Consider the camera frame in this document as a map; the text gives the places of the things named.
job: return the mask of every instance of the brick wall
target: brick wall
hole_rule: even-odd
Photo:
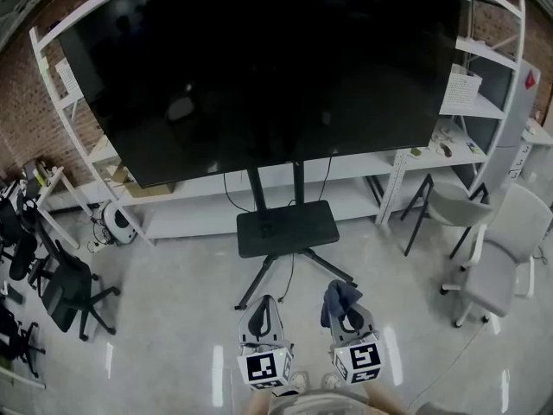
[[[44,34],[52,23],[85,1],[43,0],[0,55],[0,176],[14,174],[29,159],[40,156],[63,165],[76,184],[92,180],[50,103],[29,39],[32,26],[37,26]],[[534,3],[526,2],[524,57],[542,70],[534,111],[539,109],[544,115],[553,87],[553,22]],[[506,11],[478,4],[475,14],[476,38],[495,43],[514,34],[509,29],[510,23],[505,22],[505,17],[509,16]],[[52,66],[59,61],[62,52],[57,42],[48,48],[47,56]],[[91,149],[101,136],[101,130],[84,101],[79,103],[76,121],[81,139]]]

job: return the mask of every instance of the television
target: television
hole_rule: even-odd
[[[427,146],[461,0],[110,0],[60,36],[142,187]]]

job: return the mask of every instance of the black chair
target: black chair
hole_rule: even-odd
[[[94,304],[110,294],[118,296],[121,291],[117,287],[110,287],[92,296],[92,281],[99,281],[98,275],[92,274],[86,263],[66,252],[58,240],[54,244],[39,220],[36,222],[36,229],[52,259],[58,262],[57,269],[54,272],[48,272],[48,274],[51,273],[51,278],[42,295],[42,303],[48,314],[62,332],[67,332],[73,324],[77,311],[80,310],[79,338],[84,342],[88,340],[85,327],[89,314],[96,318],[108,334],[115,335],[115,328],[105,324],[94,309]],[[41,274],[43,272],[40,271],[34,273],[34,275]]]
[[[24,363],[27,363],[35,378],[38,378],[38,373],[35,371],[30,354],[31,350],[41,354],[46,353],[44,349],[39,349],[31,345],[33,328],[37,328],[38,324],[36,322],[32,322],[29,329],[21,329],[21,332],[19,330],[20,326],[21,322],[16,322],[14,314],[0,305],[0,333],[10,338],[9,344],[4,341],[0,341],[0,355],[8,361],[21,358]]]
[[[44,259],[35,257],[38,244],[33,235],[33,229],[23,227],[11,201],[3,197],[0,197],[0,237],[0,258],[11,260],[10,278],[12,280],[23,280],[33,270],[33,263],[38,271],[42,271],[48,263],[49,255]],[[16,245],[14,254],[10,255],[4,248],[13,245]]]

